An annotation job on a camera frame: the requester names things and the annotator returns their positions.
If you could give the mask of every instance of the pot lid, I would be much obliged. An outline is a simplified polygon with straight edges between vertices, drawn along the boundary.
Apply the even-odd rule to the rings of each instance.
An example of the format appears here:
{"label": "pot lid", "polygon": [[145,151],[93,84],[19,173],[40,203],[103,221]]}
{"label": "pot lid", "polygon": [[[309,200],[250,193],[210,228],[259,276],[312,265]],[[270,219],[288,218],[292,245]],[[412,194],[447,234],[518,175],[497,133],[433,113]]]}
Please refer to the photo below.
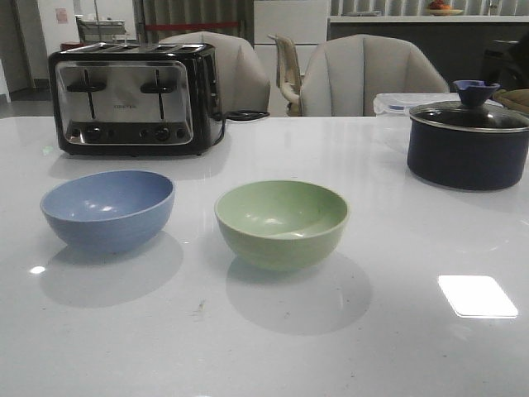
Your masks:
{"label": "pot lid", "polygon": [[410,118],[434,127],[467,132],[529,131],[529,118],[489,104],[470,108],[459,101],[428,103],[410,109]]}

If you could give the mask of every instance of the toaster lever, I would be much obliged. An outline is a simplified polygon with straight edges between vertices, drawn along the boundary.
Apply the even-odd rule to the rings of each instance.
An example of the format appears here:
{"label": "toaster lever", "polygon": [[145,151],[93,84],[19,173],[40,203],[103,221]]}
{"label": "toaster lever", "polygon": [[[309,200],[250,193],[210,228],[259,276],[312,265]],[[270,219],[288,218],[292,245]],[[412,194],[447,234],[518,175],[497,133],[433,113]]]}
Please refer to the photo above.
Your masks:
{"label": "toaster lever", "polygon": [[73,83],[70,84],[66,89],[71,93],[95,93],[97,91],[103,91],[107,85],[105,83]]}
{"label": "toaster lever", "polygon": [[176,84],[158,85],[157,83],[145,83],[140,87],[142,93],[172,93]]}

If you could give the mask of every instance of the pot rim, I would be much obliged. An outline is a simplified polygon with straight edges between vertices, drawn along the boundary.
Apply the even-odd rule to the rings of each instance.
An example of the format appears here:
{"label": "pot rim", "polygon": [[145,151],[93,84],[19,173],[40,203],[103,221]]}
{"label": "pot rim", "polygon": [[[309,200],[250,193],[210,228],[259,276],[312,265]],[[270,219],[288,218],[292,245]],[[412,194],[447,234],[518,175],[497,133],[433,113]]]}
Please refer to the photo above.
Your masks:
{"label": "pot rim", "polygon": [[[446,106],[446,108],[443,109],[441,107],[441,104]],[[494,106],[494,105],[483,105],[483,106],[487,108],[488,110],[490,110],[491,112],[500,113],[505,116],[509,116],[511,118],[517,119],[518,121],[522,123],[525,123],[526,125],[524,127],[517,127],[517,128],[465,127],[465,126],[456,126],[453,124],[446,124],[444,122],[436,122],[433,120],[427,120],[417,115],[418,112],[425,112],[428,110],[439,111],[439,110],[449,110],[449,109],[450,110],[460,109],[461,112],[464,112],[467,109],[470,110],[470,108],[463,107],[463,105],[461,105],[461,102],[459,101],[446,101],[446,102],[427,103],[427,104],[419,105],[419,106],[416,106],[410,109],[409,117],[413,121],[419,122],[421,124],[427,124],[432,127],[444,128],[444,129],[453,130],[453,131],[486,133],[486,134],[513,134],[513,133],[529,132],[529,118],[522,115],[521,113],[514,112],[512,110],[508,110],[508,109],[501,108],[499,106]]]}

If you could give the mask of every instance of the red rope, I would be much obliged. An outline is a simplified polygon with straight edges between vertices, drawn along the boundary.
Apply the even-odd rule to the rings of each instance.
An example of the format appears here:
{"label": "red rope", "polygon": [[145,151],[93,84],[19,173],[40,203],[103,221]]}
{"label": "red rope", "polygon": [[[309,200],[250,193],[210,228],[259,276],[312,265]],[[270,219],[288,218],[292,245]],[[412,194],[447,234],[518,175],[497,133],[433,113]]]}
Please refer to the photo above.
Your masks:
{"label": "red rope", "polygon": [[180,23],[178,25],[145,25],[145,29],[147,31],[200,31],[202,29],[218,29],[223,27],[239,27],[239,22]]}

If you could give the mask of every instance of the green bowl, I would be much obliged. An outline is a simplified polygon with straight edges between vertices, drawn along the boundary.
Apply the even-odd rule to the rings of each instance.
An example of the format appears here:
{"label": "green bowl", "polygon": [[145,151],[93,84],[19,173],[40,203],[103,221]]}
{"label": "green bowl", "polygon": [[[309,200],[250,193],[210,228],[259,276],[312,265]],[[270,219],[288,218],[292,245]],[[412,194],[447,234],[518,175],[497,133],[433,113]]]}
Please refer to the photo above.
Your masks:
{"label": "green bowl", "polygon": [[315,184],[267,180],[221,196],[215,214],[227,245],[269,270],[315,265],[336,248],[349,217],[347,202]]}

